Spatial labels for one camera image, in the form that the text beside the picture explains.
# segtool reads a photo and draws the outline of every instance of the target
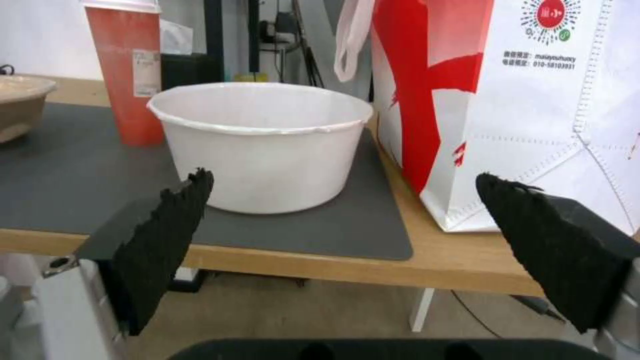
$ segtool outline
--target black foam pad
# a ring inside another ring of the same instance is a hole
[[[490,174],[478,176],[476,188],[549,301],[578,331],[601,327],[640,244],[575,200]]]
[[[76,251],[96,261],[118,321],[138,335],[182,264],[204,214],[213,176],[202,169],[177,192],[130,203]]]

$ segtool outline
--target bag handle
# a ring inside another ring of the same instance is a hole
[[[375,0],[344,0],[335,32],[333,71],[347,82],[358,69],[358,54],[369,34]]]

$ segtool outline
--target paper shopping bag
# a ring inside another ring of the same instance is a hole
[[[341,21],[371,8],[380,142],[442,229],[497,229],[481,172],[638,229],[640,2],[351,1]]]

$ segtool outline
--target red paint stroke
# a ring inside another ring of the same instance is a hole
[[[631,146],[631,151],[629,152],[629,156],[627,157],[627,160],[631,160],[631,158],[634,157],[634,153],[636,152],[638,145],[640,145],[640,133],[637,134],[636,142],[634,142],[634,145]]]
[[[427,183],[441,142],[432,91],[475,92],[483,54],[429,67],[429,17],[424,2],[378,0],[376,7],[373,24],[391,66],[400,104],[403,174],[419,193]]]
[[[456,148],[456,150],[453,152],[453,156],[458,156],[454,161],[453,164],[456,167],[461,167],[463,161],[465,160],[465,150],[467,149],[467,142],[463,142],[462,145],[458,146],[458,148]]]

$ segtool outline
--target white table leg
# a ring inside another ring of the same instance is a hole
[[[433,293],[435,289],[424,288],[420,289],[418,297],[413,305],[411,316],[409,317],[409,325],[412,332],[422,331],[424,325],[424,319],[427,317],[429,306],[431,305],[431,299],[433,299]]]

